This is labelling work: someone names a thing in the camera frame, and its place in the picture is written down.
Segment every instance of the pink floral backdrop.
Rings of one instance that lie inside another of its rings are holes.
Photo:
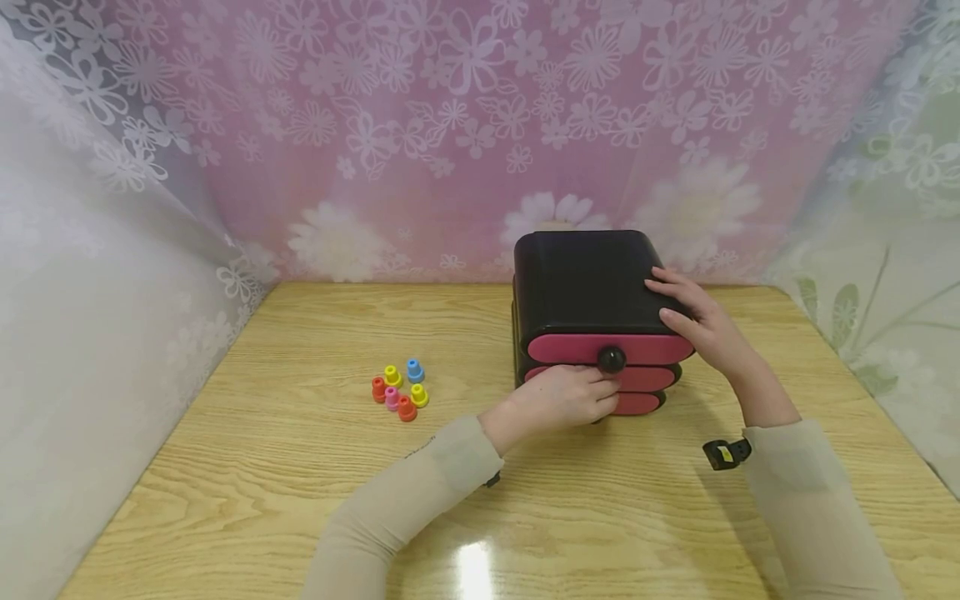
[[[916,2],[0,7],[122,139],[98,177],[209,199],[263,278],[504,280],[528,231],[640,228],[701,279],[754,281],[877,120]]]

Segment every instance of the beige sleeve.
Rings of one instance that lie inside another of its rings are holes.
[[[300,598],[383,600],[396,553],[502,467],[476,417],[450,423],[330,516]]]
[[[748,427],[743,464],[794,600],[900,599],[903,593],[816,421]]]

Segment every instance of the pink drawer front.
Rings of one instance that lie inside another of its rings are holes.
[[[628,365],[670,365],[693,353],[693,346],[678,335],[548,333],[534,338],[527,354],[541,363],[593,364],[607,346],[622,349]]]
[[[660,408],[660,399],[653,394],[620,394],[615,415],[646,415]]]
[[[536,367],[527,372],[524,381],[530,381],[534,375],[548,369]],[[663,367],[627,367],[616,374],[620,381],[621,392],[658,392],[670,387],[676,381],[676,376],[669,369]]]

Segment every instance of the wood grain tabletop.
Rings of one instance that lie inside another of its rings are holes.
[[[826,430],[909,598],[960,597],[960,505],[793,303],[712,294]],[[509,286],[283,283],[266,299],[63,591],[63,600],[296,598],[326,517],[352,490],[513,388]],[[429,405],[371,398],[419,358]],[[783,597],[739,470],[731,390],[699,357],[645,417],[528,443],[503,480],[396,560],[389,597]]]

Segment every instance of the orange peg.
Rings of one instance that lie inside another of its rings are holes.
[[[417,418],[417,407],[410,401],[410,397],[401,396],[400,403],[396,408],[396,413],[400,415],[400,420],[409,422]]]
[[[373,399],[383,404],[384,400],[387,399],[387,383],[383,380],[383,377],[374,377],[372,385]]]

